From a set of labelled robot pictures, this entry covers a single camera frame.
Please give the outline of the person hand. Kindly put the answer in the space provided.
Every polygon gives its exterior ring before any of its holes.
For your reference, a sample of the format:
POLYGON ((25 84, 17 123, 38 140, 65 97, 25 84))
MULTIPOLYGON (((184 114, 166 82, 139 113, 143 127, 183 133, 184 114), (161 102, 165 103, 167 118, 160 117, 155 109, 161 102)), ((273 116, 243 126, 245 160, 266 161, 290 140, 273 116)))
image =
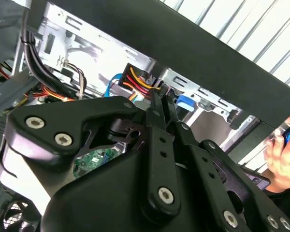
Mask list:
POLYGON ((290 189, 290 140, 284 144, 284 137, 277 135, 266 142, 264 152, 271 184, 266 188, 272 193, 282 193, 290 189))

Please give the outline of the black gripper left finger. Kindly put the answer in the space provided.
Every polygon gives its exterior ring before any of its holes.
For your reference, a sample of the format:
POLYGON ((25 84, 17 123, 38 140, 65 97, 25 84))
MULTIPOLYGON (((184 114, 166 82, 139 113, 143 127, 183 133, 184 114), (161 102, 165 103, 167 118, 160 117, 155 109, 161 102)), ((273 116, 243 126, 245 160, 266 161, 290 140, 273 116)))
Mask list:
POLYGON ((146 110, 121 96, 13 110, 0 151, 0 182, 30 199, 44 215, 52 197, 77 180, 72 174, 74 161, 90 151, 127 143, 123 155, 146 155, 150 174, 156 174, 158 152, 174 161, 174 137, 166 130, 161 102, 164 95, 151 90, 146 110))

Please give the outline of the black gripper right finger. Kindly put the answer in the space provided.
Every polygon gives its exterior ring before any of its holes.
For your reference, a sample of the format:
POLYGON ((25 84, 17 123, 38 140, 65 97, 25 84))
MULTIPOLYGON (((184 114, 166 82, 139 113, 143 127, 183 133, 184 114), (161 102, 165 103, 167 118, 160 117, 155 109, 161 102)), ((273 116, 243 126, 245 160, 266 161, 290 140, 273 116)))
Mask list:
POLYGON ((290 219, 213 141, 197 143, 191 129, 179 121, 174 101, 161 98, 167 130, 197 181, 203 206, 201 221, 210 232, 290 232, 290 219))

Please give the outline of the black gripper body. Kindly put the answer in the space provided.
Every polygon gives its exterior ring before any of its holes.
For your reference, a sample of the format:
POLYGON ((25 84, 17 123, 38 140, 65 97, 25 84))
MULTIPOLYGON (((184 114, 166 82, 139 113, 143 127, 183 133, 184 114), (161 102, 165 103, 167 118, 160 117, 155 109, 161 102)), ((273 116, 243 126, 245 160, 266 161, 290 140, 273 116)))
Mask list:
POLYGON ((208 232, 200 193, 188 168, 157 153, 132 152, 71 182, 49 202, 43 232, 208 232))

